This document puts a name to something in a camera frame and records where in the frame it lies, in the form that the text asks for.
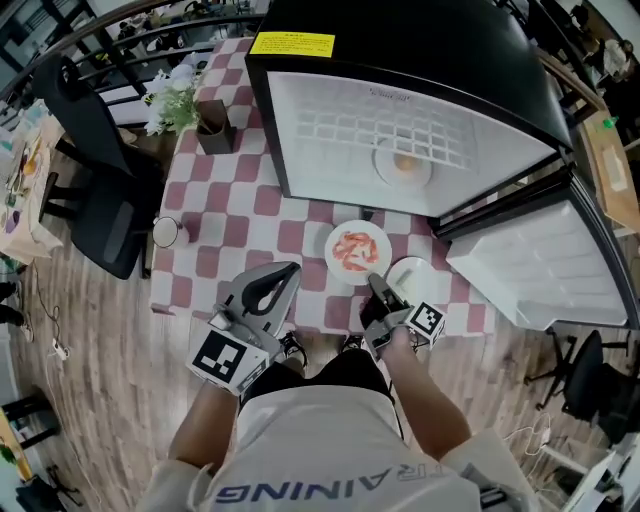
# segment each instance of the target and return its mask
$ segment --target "green object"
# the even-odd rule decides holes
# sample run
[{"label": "green object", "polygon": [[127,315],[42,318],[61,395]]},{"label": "green object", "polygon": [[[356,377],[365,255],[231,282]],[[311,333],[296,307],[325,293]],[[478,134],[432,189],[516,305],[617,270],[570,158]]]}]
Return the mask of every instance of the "green object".
[{"label": "green object", "polygon": [[612,117],[610,119],[605,119],[604,121],[602,121],[602,125],[605,128],[613,128],[618,122],[618,119],[619,119],[618,116]]},{"label": "green object", "polygon": [[0,446],[0,455],[2,455],[2,458],[9,464],[13,464],[15,466],[16,457],[15,455],[13,455],[13,452],[5,445]]},{"label": "green object", "polygon": [[169,131],[180,133],[185,127],[198,123],[200,116],[196,110],[195,92],[192,86],[184,91],[167,88],[162,93],[162,120]]}]

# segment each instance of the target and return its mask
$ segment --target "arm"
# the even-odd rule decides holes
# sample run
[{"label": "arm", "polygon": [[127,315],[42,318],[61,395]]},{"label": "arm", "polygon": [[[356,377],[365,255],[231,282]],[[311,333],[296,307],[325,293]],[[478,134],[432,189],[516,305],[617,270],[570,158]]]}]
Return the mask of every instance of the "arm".
[{"label": "arm", "polygon": [[381,354],[420,448],[436,460],[471,437],[469,424],[433,382],[411,348],[409,332],[396,328]]},{"label": "arm", "polygon": [[218,471],[229,449],[237,406],[237,397],[205,382],[171,442],[169,459],[197,468],[213,463],[211,472]]}]

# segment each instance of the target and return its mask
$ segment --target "cable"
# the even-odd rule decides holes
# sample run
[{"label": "cable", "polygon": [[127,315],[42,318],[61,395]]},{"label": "cable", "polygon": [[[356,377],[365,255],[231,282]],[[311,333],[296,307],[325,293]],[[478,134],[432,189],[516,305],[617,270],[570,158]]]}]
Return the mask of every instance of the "cable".
[{"label": "cable", "polygon": [[58,323],[58,319],[60,318],[60,306],[56,304],[55,306],[53,306],[53,310],[51,311],[51,313],[49,313],[49,310],[47,309],[47,306],[44,305],[44,300],[42,299],[42,292],[40,291],[40,276],[38,275],[38,266],[36,265],[35,261],[33,262],[33,268],[36,271],[36,291],[38,292],[38,299],[40,299],[40,305],[42,306],[42,309],[44,310],[45,315],[47,315],[49,317],[49,320],[51,320],[55,325],[54,338],[59,341],[60,340],[60,324]]},{"label": "cable", "polygon": [[[542,418],[547,418],[547,428],[544,428],[542,430],[536,430],[535,427],[538,424],[538,422],[542,419]],[[535,452],[530,452],[529,448],[531,446],[531,442],[533,441],[533,438],[535,436],[541,435],[544,432],[549,432],[549,434],[551,434],[551,415],[548,412],[544,412],[542,413],[540,416],[538,416],[538,418],[536,419],[536,421],[533,422],[533,425],[531,425],[530,427],[522,427],[519,428],[517,430],[514,430],[513,432],[511,432],[511,434],[509,434],[507,437],[504,437],[502,440],[503,441],[508,441],[509,439],[511,439],[513,436],[515,436],[516,434],[519,434],[520,432],[524,432],[525,430],[530,431],[530,435],[529,435],[529,441],[527,441],[527,446],[524,449],[524,453],[526,455],[538,455],[540,453],[540,451],[542,450],[542,447],[545,446],[546,444],[548,444],[547,442],[542,442],[540,443],[540,446],[538,447],[538,449]]]},{"label": "cable", "polygon": [[[47,309],[47,307],[44,305],[44,300],[42,299],[42,292],[40,291],[40,281],[39,281],[39,276],[38,276],[38,267],[36,266],[35,261],[33,262],[33,268],[35,269],[36,272],[36,290],[38,292],[38,298],[40,299],[40,305],[42,306],[42,309],[44,310],[45,314],[47,315],[47,317],[49,317],[49,319],[54,323],[55,325],[55,338],[56,340],[60,339],[60,324],[58,323],[58,318],[60,318],[60,306],[58,306],[57,304],[53,307],[53,310],[51,311],[51,313],[49,312],[49,310]],[[60,416],[60,411],[58,409],[58,401],[56,400],[56,395],[53,392],[53,387],[51,386],[51,380],[49,379],[49,359],[52,356],[55,356],[56,353],[55,352],[49,352],[47,354],[47,358],[45,359],[44,362],[44,376],[47,380],[47,386],[49,387],[49,394],[51,395],[51,398],[53,398],[53,410],[56,413],[56,417],[58,418],[58,422],[60,423],[60,428],[62,430],[62,434],[64,435],[64,438],[67,441],[67,444],[69,445],[69,448],[71,448],[71,453],[73,453],[73,456],[76,459],[76,463],[78,464],[78,467],[80,468],[80,472],[82,473],[82,476],[84,476],[85,480],[87,481],[87,483],[89,484],[89,487],[91,488],[91,490],[93,491],[93,494],[95,494],[96,499],[98,500],[98,508],[100,510],[102,510],[102,498],[100,498],[100,494],[98,494],[98,491],[96,490],[95,486],[93,485],[93,482],[91,482],[91,479],[89,478],[89,475],[87,475],[86,471],[84,470],[84,467],[82,467],[82,463],[80,462],[80,457],[78,456],[78,452],[76,451],[75,447],[73,446],[73,444],[71,443],[71,439],[69,438],[69,434],[67,434],[67,430],[64,427],[64,424],[62,422],[62,416]]]},{"label": "cable", "polygon": [[47,386],[49,387],[49,394],[51,395],[51,398],[53,398],[53,409],[54,409],[54,411],[56,413],[56,417],[58,418],[58,421],[60,422],[60,427],[61,427],[62,433],[64,434],[64,438],[67,441],[67,444],[69,445],[69,448],[71,448],[71,453],[73,453],[73,456],[76,458],[76,463],[78,464],[78,467],[80,468],[80,472],[82,473],[82,476],[84,476],[85,480],[89,484],[89,487],[91,487],[91,490],[93,491],[93,494],[95,494],[96,499],[98,500],[98,508],[100,508],[100,510],[102,510],[102,498],[100,498],[100,494],[98,494],[98,491],[96,490],[96,488],[94,487],[93,483],[91,482],[91,479],[89,478],[89,475],[87,475],[87,473],[85,472],[84,468],[82,467],[82,463],[80,462],[80,457],[78,456],[78,452],[76,452],[75,447],[71,443],[71,439],[69,439],[69,435],[67,434],[67,429],[64,428],[64,424],[62,423],[62,417],[60,416],[60,413],[58,411],[58,402],[56,400],[56,395],[53,392],[53,388],[51,387],[51,381],[49,380],[49,359],[52,356],[55,356],[55,355],[56,355],[55,352],[50,352],[49,354],[47,354],[47,359],[44,362],[44,376],[47,379]]}]

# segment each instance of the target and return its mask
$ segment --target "cup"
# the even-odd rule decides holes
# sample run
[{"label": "cup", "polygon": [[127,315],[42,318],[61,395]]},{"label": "cup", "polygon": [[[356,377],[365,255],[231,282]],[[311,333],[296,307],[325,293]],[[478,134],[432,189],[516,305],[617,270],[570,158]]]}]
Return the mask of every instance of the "cup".
[{"label": "cup", "polygon": [[173,217],[159,217],[153,221],[153,242],[163,249],[180,249],[189,244],[189,231]]}]

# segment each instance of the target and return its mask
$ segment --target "yellow object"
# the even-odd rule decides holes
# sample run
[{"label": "yellow object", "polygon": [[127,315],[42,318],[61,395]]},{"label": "yellow object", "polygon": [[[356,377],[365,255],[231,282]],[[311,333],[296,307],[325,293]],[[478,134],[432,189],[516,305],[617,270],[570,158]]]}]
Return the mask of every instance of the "yellow object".
[{"label": "yellow object", "polygon": [[260,32],[249,53],[331,57],[336,36],[306,32]]},{"label": "yellow object", "polygon": [[16,439],[16,435],[9,424],[9,420],[7,420],[7,417],[4,415],[2,408],[0,408],[0,439],[3,444],[13,452],[16,458],[16,469],[18,470],[20,478],[25,482],[33,478],[31,466],[29,466],[27,457],[22,451],[20,442]]},{"label": "yellow object", "polygon": [[400,171],[415,171],[420,166],[417,158],[397,153],[393,155],[393,162]]}]

